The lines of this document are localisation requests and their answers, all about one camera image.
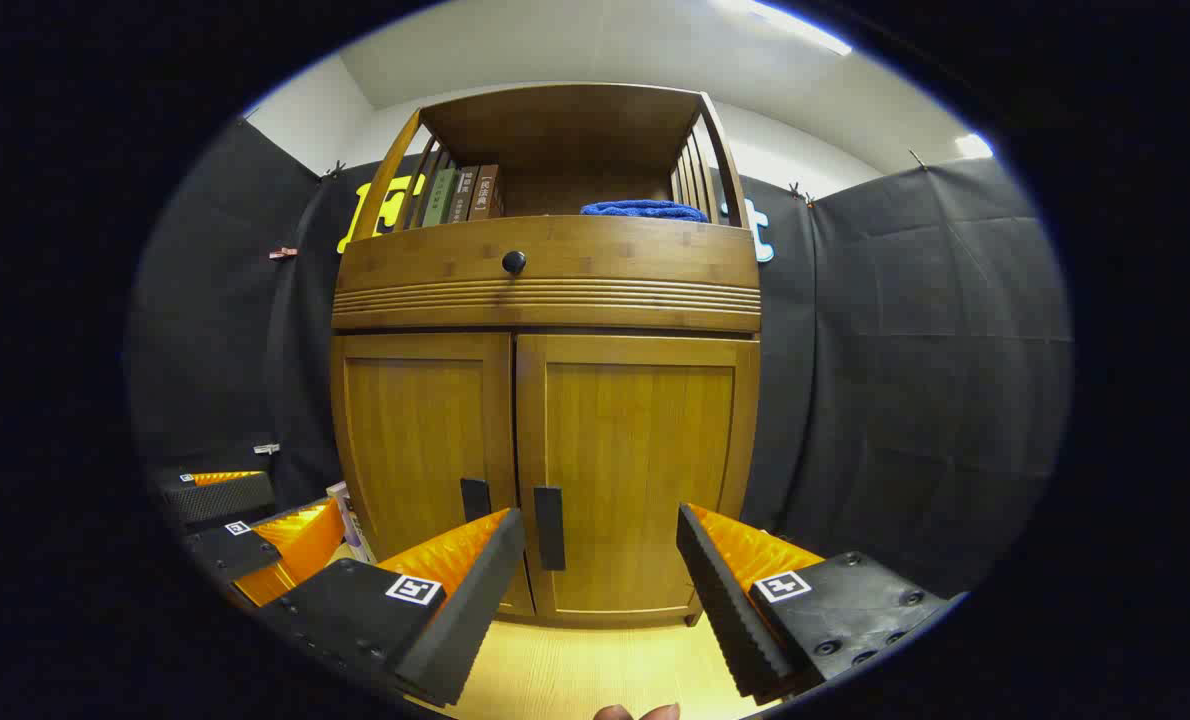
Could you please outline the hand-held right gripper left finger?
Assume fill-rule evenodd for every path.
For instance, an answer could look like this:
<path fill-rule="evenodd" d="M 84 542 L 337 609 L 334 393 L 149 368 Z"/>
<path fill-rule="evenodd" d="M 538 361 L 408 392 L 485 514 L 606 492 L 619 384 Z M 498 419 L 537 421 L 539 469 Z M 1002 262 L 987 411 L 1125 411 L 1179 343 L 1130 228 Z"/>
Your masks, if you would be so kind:
<path fill-rule="evenodd" d="M 389 561 L 333 562 L 255 616 L 371 691 L 455 705 L 516 574 L 522 543 L 521 511 L 491 512 Z"/>

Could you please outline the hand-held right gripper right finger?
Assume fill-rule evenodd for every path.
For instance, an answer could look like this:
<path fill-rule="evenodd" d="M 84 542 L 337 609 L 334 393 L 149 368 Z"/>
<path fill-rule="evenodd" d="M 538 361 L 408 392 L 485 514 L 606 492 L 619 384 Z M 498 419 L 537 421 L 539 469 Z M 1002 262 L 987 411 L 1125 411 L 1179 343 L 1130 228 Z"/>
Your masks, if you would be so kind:
<path fill-rule="evenodd" d="M 956 606 L 865 553 L 822 557 L 694 503 L 676 543 L 737 691 L 759 703 L 843 682 Z"/>

